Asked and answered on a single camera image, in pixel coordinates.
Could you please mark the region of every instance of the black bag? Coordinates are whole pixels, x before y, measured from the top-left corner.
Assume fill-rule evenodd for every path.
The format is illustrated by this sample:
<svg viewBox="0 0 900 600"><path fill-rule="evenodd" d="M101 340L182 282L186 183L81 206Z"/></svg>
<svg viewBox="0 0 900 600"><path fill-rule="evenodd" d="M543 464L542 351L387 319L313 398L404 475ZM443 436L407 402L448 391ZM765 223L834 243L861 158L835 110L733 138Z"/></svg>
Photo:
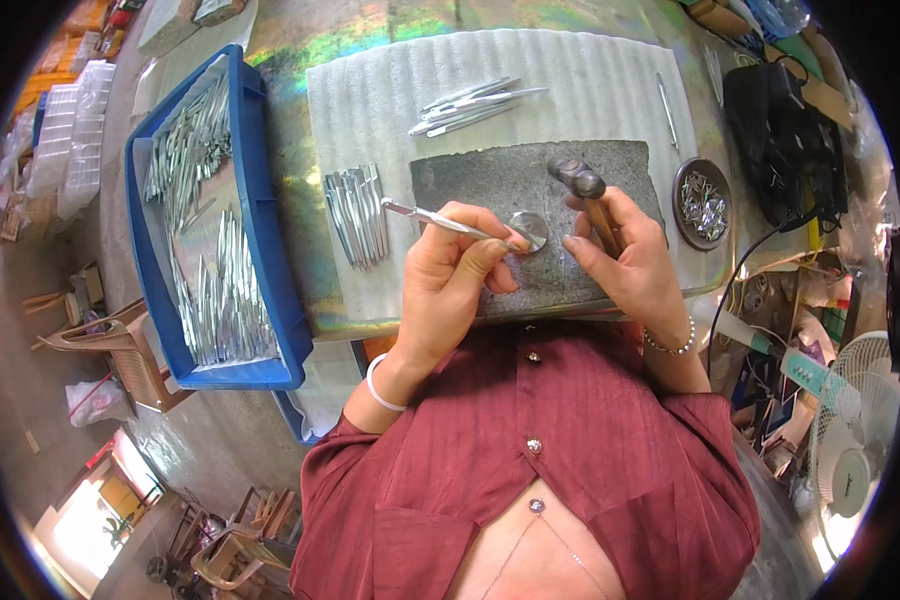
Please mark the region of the black bag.
<svg viewBox="0 0 900 600"><path fill-rule="evenodd" d="M779 62L729 71L723 108L763 216L790 232L814 217L840 227L847 177L837 124L804 102Z"/></svg>

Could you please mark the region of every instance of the brown bowl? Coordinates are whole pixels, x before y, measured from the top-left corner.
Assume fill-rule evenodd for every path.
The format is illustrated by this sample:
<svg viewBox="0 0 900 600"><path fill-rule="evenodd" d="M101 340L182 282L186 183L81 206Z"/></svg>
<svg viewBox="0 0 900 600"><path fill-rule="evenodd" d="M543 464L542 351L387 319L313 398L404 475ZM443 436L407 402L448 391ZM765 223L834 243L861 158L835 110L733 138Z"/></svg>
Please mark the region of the brown bowl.
<svg viewBox="0 0 900 600"><path fill-rule="evenodd" d="M727 184L727 178L721 173L720 167L700 156L688 159L680 165L680 168L676 169L676 176L673 178L671 193L673 221L676 222L676 228L680 230L680 234L683 236L683 239L686 240L687 244L690 244L701 252L708 253L724 243L724 240L727 239L727 235L731 232L732 224L728 222L723 234L711 242L710 240L701 237L691 225L684 222L684 209L681 203L681 187L684 184L684 178L691 171L696 171L696 173L703 175L710 184L717 188L717 191L720 192L720 196L722 196L726 202L726 209L728 212L732 209L731 186Z"/></svg>

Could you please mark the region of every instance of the person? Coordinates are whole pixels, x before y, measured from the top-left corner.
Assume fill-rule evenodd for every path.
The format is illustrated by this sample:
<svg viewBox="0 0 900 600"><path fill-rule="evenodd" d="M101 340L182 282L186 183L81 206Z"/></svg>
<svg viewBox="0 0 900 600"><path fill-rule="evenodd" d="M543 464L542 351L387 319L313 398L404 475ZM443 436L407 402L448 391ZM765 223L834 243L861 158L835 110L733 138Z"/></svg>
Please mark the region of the person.
<svg viewBox="0 0 900 600"><path fill-rule="evenodd" d="M617 188L600 201L619 259L583 212L562 243L640 336L589 320L470 331L484 285L517 289L501 239L527 248L485 208L440 214L501 239L428 225L410 248L396 342L303 462L295 598L734 592L760 525L729 402L692 350L660 226Z"/></svg>

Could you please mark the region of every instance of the necklace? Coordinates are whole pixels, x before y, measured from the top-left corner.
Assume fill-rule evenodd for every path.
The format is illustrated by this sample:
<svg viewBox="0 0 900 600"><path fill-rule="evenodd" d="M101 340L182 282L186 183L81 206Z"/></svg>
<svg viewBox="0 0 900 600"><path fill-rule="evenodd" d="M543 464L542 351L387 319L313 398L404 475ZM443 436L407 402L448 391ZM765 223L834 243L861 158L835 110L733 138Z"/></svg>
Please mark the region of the necklace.
<svg viewBox="0 0 900 600"><path fill-rule="evenodd" d="M573 557L573 560L576 561L576 564L579 565L581 569L583 569L583 572L586 573L586 576L590 578L590 581L593 582L593 585L597 587L597 590L600 591L600 594L603 595L603 598L605 598L606 600L611 600L611 597L609 595L607 595L607 593L604 591L604 589L602 587L600 587L600 583L598 583L596 578L594 578L594 576L590 573L590 570L584 564L584 561L581 560L579 556L577 556L577 553L575 553L573 550L570 549L570 546L567 544L566 541L564 541L564 538L561 537L561 535L559 533L557 533L557 530L555 530L553 528L553 526L551 526L550 522L547 521L547 519L545 519L543 517L543 514L542 514L543 509L546 508L546 505L543 503L543 500L541 498L530 498L528 508L529 508L529 511L531 513L533 513L533 518L530 519L529 522L527 523L527 526L524 527L523 533L520 534L519 537L517 537L516 543L510 549L509 554L506 555L506 558L504 559L504 563L500 565L500 570L497 571L497 574L493 578L493 581L490 582L490 586L486 589L486 591L483 593L483 595L480 596L480 600L487 600L487 596L490 595L491 590L493 590L493 585L497 583L498 579L500 579L500 575L502 575L504 572L504 569L507 568L507 563L509 563L510 559L514 556L514 553L516 552L516 547L520 546L520 543L523 541L524 536L527 535L527 532L530 531L530 528L533 527L534 523L536 523L536 522L543 522L543 524L547 526L547 528L552 532L552 534L554 534L556 536L556 538L558 540L560 540L560 543L563 544L563 547L567 549L567 552L570 553L570 556Z"/></svg>

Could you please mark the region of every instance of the hand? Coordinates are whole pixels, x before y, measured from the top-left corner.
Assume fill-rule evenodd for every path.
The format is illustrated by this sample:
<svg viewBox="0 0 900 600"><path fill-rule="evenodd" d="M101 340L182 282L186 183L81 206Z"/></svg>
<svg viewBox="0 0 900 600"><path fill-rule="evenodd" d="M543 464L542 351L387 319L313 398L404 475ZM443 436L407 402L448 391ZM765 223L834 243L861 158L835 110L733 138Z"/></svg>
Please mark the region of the hand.
<svg viewBox="0 0 900 600"><path fill-rule="evenodd" d="M574 236L563 238L564 248L616 306L647 328L655 342L671 350L682 348L690 338L690 320L663 230L618 187L607 187L600 202L620 226L626 244L620 258L613 260L603 252L583 212L576 215ZM566 204L584 209L580 198L567 198Z"/></svg>
<svg viewBox="0 0 900 600"><path fill-rule="evenodd" d="M428 224L407 252L403 318L390 353L424 376L467 335L484 284L494 294L516 292L514 274L502 260L510 249L501 240L521 249L530 247L486 208L451 201L439 214L500 239L477 241Z"/></svg>

